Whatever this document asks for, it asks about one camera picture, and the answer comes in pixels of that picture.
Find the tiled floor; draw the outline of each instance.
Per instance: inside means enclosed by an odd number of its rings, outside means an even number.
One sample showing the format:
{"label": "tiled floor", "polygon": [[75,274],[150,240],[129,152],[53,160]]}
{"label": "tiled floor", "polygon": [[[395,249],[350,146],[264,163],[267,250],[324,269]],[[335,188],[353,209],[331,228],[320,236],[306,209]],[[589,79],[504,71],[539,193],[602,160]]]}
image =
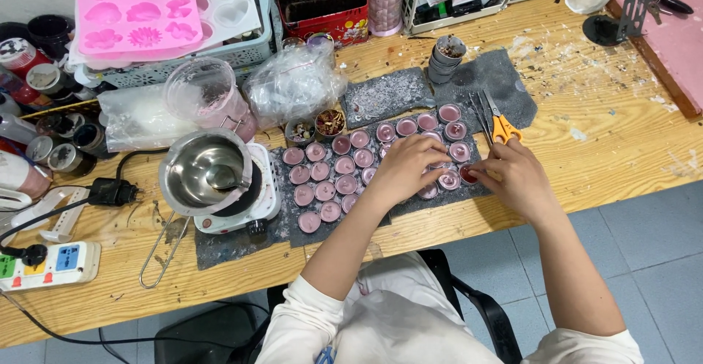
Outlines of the tiled floor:
{"label": "tiled floor", "polygon": [[[606,279],[647,363],[698,364],[703,356],[703,182],[569,215]],[[522,226],[443,244],[452,272],[494,297],[510,317],[523,355],[554,330],[537,240]],[[233,301],[266,305],[265,291]],[[152,337],[160,328],[218,304],[105,328],[107,339]],[[461,301],[477,338],[493,350],[476,309]],[[97,339],[97,330],[75,337]],[[114,346],[132,364],[154,362],[153,344]],[[0,350],[0,364],[119,364],[100,346],[54,339]]]}

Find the white shirt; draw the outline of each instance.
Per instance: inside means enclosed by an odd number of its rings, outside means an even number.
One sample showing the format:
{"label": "white shirt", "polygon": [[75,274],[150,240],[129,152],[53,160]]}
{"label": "white shirt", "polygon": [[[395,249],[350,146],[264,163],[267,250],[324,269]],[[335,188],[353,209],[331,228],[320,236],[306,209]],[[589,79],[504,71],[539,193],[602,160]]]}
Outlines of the white shirt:
{"label": "white shirt", "polygon": [[[271,315],[257,364],[502,364],[473,336],[419,254],[365,265],[344,301],[298,276],[283,292],[286,303]],[[628,331],[596,337],[557,329],[522,361],[586,363],[644,360]]]}

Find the hand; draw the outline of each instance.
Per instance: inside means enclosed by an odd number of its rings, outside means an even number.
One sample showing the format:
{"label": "hand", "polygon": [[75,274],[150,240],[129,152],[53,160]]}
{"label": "hand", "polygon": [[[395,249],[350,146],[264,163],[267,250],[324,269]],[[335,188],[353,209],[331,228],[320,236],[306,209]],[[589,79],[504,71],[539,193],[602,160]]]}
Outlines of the hand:
{"label": "hand", "polygon": [[[502,180],[492,178],[482,169],[500,173]],[[494,144],[488,159],[474,163],[470,174],[533,225],[540,218],[553,216],[555,211],[563,213],[544,168],[517,139]]]}
{"label": "hand", "polygon": [[385,211],[412,197],[429,183],[437,180],[446,169],[438,168],[423,174],[430,163],[451,162],[444,144],[420,135],[396,140],[378,166],[364,195]]}

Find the sleeve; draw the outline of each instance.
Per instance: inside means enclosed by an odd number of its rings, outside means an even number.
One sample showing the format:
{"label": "sleeve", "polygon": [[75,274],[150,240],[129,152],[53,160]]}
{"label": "sleeve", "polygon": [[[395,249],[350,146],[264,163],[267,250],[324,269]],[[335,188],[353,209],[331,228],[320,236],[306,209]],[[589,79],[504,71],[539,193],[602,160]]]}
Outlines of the sleeve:
{"label": "sleeve", "polygon": [[640,347],[628,330],[597,337],[558,328],[542,338],[537,351],[521,364],[644,364]]}
{"label": "sleeve", "polygon": [[302,276],[283,291],[283,296],[286,302],[271,314],[256,363],[314,363],[337,334],[344,301],[327,297]]}

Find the plastic bag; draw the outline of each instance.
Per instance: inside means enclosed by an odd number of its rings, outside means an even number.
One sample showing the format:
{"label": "plastic bag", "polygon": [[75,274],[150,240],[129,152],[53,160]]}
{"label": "plastic bag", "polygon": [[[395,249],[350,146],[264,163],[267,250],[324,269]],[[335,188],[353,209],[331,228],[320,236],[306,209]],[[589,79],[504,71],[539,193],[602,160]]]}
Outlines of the plastic bag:
{"label": "plastic bag", "polygon": [[314,117],[347,91],[347,76],[334,71],[333,52],[325,41],[284,49],[259,66],[243,90],[261,129]]}
{"label": "plastic bag", "polygon": [[98,95],[110,152],[167,147],[181,136],[199,130],[197,124],[180,120],[163,107],[164,84],[107,91]]}

